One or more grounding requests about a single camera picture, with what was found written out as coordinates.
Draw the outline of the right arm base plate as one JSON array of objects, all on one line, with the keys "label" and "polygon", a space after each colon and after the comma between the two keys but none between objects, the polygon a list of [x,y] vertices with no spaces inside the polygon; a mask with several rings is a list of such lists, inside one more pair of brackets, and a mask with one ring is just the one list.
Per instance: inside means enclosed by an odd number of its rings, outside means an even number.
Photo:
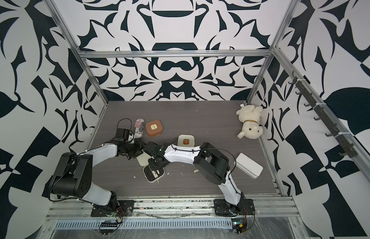
[{"label": "right arm base plate", "polygon": [[241,198],[238,205],[227,203],[224,199],[215,199],[214,212],[221,217],[236,217],[255,214],[255,207],[252,199]]}]

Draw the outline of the wall hook rail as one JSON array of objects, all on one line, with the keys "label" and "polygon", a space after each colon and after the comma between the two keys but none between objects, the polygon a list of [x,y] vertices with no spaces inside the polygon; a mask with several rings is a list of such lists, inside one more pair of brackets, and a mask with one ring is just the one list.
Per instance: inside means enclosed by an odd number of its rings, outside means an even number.
[{"label": "wall hook rail", "polygon": [[292,72],[292,81],[289,82],[291,85],[295,85],[299,90],[296,92],[297,95],[302,95],[306,100],[307,104],[304,103],[305,107],[311,108],[317,117],[315,121],[322,121],[329,133],[326,133],[326,137],[334,137],[342,148],[342,152],[339,152],[340,156],[349,156],[354,158],[358,156],[358,152],[355,149],[353,142],[349,140],[350,133],[344,129],[343,126],[339,126],[336,116],[329,109],[328,105],[317,95],[317,93],[310,87],[306,79],[300,79]]}]

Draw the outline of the cream nail kit case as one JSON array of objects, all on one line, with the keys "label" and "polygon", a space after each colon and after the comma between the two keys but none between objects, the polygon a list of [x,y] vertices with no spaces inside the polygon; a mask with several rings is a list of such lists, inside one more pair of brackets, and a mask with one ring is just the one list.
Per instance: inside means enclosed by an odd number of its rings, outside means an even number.
[{"label": "cream nail kit case", "polygon": [[148,182],[153,183],[164,176],[165,169],[161,168],[157,170],[152,170],[149,166],[149,159],[151,158],[152,156],[143,151],[136,157],[139,165],[143,167],[143,174],[145,178]]},{"label": "cream nail kit case", "polygon": [[180,147],[194,147],[195,146],[195,137],[189,134],[181,134],[178,137],[178,144]]}]

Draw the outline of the crushed flag print can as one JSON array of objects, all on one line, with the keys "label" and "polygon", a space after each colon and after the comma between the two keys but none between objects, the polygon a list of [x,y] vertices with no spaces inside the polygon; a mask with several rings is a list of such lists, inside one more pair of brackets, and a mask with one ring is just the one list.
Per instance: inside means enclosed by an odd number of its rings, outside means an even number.
[{"label": "crushed flag print can", "polygon": [[135,124],[134,124],[134,137],[135,138],[142,138],[144,134],[144,129],[145,129],[145,121],[144,119],[137,119]]}]

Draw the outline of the right circuit board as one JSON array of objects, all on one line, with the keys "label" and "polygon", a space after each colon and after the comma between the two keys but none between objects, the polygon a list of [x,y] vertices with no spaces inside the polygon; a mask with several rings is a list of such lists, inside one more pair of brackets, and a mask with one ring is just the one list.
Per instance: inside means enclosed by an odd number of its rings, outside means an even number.
[{"label": "right circuit board", "polygon": [[244,218],[232,218],[232,231],[236,234],[241,234],[247,229],[247,220]]}]

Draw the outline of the white teddy bear plush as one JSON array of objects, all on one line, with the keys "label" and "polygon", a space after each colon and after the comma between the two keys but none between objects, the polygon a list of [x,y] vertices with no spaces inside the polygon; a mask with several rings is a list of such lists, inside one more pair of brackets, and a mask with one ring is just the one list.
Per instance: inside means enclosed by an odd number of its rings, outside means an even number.
[{"label": "white teddy bear plush", "polygon": [[238,138],[257,139],[263,134],[263,127],[260,125],[262,111],[262,106],[246,105],[236,112],[239,121],[243,123]]}]

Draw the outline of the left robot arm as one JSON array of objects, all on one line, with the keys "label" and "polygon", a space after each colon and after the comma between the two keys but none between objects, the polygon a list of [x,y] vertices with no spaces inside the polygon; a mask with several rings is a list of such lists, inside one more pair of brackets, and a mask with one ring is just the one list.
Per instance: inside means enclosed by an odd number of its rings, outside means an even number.
[{"label": "left robot arm", "polygon": [[64,153],[48,185],[48,198],[51,202],[79,199],[116,211],[119,207],[114,192],[93,183],[93,167],[116,156],[136,158],[143,153],[145,143],[136,139],[129,129],[118,128],[111,140],[81,153]]}]

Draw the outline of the brown nail kit case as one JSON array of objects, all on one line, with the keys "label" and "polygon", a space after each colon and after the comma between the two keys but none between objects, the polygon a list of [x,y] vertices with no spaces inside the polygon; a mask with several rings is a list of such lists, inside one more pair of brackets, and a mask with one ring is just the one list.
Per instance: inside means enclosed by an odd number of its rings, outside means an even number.
[{"label": "brown nail kit case", "polygon": [[163,125],[158,119],[146,123],[145,128],[150,137],[158,136],[163,132]]}]

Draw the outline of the left circuit board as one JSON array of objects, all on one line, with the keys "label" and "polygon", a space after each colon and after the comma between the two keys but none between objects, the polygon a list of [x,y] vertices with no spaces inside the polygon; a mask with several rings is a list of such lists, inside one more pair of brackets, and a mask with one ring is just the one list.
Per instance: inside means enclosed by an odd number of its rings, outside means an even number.
[{"label": "left circuit board", "polygon": [[108,234],[116,231],[119,226],[119,222],[104,221],[100,223],[98,230],[102,234]]}]

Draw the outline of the circuit board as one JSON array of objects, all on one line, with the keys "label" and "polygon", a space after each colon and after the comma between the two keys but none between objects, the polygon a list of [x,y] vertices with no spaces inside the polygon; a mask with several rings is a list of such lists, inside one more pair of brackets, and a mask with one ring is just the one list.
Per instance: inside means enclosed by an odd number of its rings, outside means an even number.
[{"label": "circuit board", "polygon": [[247,229],[247,220],[244,218],[232,218],[232,231],[236,234],[241,234]]},{"label": "circuit board", "polygon": [[108,234],[116,231],[119,226],[119,222],[104,221],[100,223],[98,230],[102,234]]}]

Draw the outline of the white box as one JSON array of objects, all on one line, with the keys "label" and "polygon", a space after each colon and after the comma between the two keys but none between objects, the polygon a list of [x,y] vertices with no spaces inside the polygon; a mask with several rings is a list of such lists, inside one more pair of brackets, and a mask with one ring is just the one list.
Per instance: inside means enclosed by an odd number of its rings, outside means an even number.
[{"label": "white box", "polygon": [[257,179],[263,171],[263,166],[244,153],[240,153],[236,158],[236,166],[253,179]]}]

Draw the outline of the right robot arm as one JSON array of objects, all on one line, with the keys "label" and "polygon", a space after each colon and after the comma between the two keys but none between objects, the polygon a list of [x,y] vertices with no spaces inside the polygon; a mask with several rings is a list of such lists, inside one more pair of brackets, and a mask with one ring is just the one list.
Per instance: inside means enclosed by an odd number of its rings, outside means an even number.
[{"label": "right robot arm", "polygon": [[243,211],[245,196],[232,178],[229,159],[222,153],[222,149],[215,148],[208,142],[201,146],[184,147],[158,145],[150,141],[143,151],[151,156],[148,162],[153,170],[177,162],[194,165],[209,182],[219,187],[228,206],[239,212]]}]

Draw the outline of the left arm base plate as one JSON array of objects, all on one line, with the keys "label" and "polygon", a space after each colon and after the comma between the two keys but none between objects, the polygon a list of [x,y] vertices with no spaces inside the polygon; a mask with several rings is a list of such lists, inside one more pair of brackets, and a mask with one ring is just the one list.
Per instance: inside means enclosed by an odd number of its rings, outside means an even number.
[{"label": "left arm base plate", "polygon": [[107,206],[100,206],[100,205],[94,205],[91,217],[125,217],[129,216],[134,211],[134,200],[118,200],[117,203],[115,203],[113,206],[107,205]]}]

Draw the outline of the cream nail clipper large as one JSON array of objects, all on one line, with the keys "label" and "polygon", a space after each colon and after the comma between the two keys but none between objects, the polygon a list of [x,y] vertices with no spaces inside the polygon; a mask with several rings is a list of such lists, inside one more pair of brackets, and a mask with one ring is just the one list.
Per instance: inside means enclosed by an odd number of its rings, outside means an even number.
[{"label": "cream nail clipper large", "polygon": [[155,171],[152,171],[152,170],[148,169],[147,170],[147,178],[149,178],[149,180],[155,180],[156,179]]}]

